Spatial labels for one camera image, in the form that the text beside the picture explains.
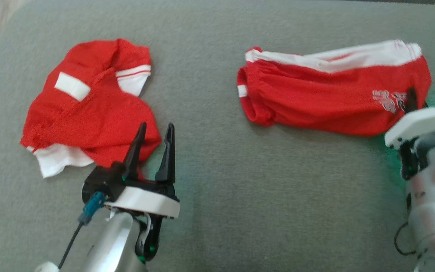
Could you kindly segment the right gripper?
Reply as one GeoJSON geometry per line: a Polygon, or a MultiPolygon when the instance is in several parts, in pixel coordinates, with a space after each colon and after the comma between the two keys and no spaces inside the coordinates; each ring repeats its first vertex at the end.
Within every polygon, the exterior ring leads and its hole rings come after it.
{"type": "Polygon", "coordinates": [[[409,88],[406,114],[385,133],[385,145],[400,148],[406,141],[435,132],[435,107],[418,110],[416,90],[409,88]]]}

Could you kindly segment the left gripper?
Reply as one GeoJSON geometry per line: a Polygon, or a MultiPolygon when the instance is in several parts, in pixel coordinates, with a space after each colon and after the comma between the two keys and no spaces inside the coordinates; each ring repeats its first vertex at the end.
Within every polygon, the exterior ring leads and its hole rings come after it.
{"type": "Polygon", "coordinates": [[[164,137],[165,150],[155,181],[138,180],[140,150],[145,142],[147,123],[142,122],[124,159],[122,177],[105,181],[107,205],[114,209],[178,218],[180,202],[175,195],[175,127],[169,123],[164,137]]]}

